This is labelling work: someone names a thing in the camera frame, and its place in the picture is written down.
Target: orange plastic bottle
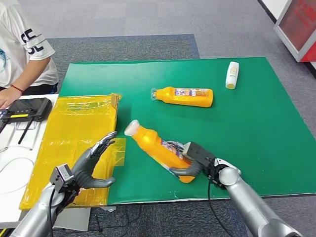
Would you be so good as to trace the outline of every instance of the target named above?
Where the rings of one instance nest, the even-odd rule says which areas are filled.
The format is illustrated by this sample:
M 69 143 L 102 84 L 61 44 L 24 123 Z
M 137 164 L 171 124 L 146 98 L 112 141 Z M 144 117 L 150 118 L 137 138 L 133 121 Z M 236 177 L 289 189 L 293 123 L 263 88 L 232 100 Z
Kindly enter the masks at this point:
M 173 88 L 152 89 L 152 100 L 177 105 L 210 107 L 213 102 L 211 89 Z
M 138 120 L 133 120 L 124 131 L 126 136 L 131 136 L 142 150 L 149 154 L 164 168 L 170 171 L 170 168 L 188 168 L 189 161 L 183 159 L 183 155 L 173 146 L 161 139 L 157 132 L 146 129 L 140 125 Z M 178 177 L 183 183 L 189 183 L 193 180 L 192 176 L 177 176 L 172 172 L 171 174 Z

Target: white bottle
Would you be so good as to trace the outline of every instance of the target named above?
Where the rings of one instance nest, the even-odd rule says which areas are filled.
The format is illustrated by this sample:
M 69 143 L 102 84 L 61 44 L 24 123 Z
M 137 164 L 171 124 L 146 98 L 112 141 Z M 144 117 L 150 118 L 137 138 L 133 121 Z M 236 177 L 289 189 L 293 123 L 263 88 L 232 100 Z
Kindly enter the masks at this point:
M 235 89 L 236 87 L 237 78 L 238 77 L 239 63 L 230 62 L 227 71 L 225 87 L 227 89 Z

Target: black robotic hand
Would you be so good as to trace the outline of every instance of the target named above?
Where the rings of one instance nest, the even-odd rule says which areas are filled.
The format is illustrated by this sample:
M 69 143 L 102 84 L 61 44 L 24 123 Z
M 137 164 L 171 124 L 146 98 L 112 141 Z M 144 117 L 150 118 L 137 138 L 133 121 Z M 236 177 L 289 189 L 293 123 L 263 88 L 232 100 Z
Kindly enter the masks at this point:
M 91 188 L 106 188 L 115 181 L 115 178 L 110 177 L 106 180 L 95 179 L 92 177 L 94 167 L 97 164 L 100 157 L 109 145 L 115 141 L 112 139 L 116 136 L 117 132 L 110 132 L 101 140 L 97 142 L 93 147 L 88 148 L 83 152 L 72 168 L 76 183 L 84 189 Z

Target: white table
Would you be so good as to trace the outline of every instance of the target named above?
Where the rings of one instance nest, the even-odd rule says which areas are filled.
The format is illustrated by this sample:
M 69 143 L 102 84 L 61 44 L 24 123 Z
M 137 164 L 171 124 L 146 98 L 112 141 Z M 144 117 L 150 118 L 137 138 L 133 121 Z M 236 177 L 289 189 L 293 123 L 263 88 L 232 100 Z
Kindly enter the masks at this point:
M 54 105 L 58 95 L 22 96 L 21 99 L 38 97 L 47 97 Z M 26 213 L 20 211 L 19 205 L 32 174 L 46 124 L 47 121 L 34 122 L 20 145 L 17 142 L 26 123 L 7 125 L 0 134 L 0 229 L 15 228 Z M 90 208 L 65 209 L 57 217 L 55 227 L 87 231 L 90 211 Z

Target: robotic arm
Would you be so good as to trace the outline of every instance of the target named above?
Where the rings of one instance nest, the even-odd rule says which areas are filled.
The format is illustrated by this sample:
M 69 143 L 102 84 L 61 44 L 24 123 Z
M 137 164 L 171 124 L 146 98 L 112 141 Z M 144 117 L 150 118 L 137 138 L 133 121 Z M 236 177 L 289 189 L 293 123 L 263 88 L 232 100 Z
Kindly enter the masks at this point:
M 44 237 L 47 236 L 57 217 L 65 207 L 78 195 L 81 188 L 105 188 L 115 180 L 94 179 L 91 175 L 100 157 L 110 144 L 116 132 L 109 133 L 84 151 L 70 170 L 63 164 L 55 167 L 51 176 L 51 183 L 44 188 L 40 198 L 11 237 Z M 253 237 L 303 237 L 296 229 L 283 221 L 250 185 L 241 177 L 238 168 L 222 159 L 216 158 L 201 146 L 194 142 L 182 144 L 185 158 L 191 161 L 187 169 L 171 168 L 176 175 L 196 176 L 204 172 L 215 186 L 226 189 L 234 206 L 241 214 Z
M 185 144 L 183 154 L 191 161 L 191 166 L 187 169 L 172 168 L 172 172 L 196 176 L 203 171 L 215 186 L 226 189 L 233 205 L 241 214 L 253 237 L 303 237 L 269 208 L 244 181 L 238 168 L 216 158 L 194 142 Z
M 115 181 L 110 177 L 106 180 L 92 177 L 100 157 L 109 145 L 116 132 L 111 132 L 94 146 L 82 153 L 70 170 L 67 164 L 55 167 L 39 199 L 25 216 L 11 237 L 44 237 L 56 222 L 65 207 L 79 194 L 81 188 L 106 188 Z

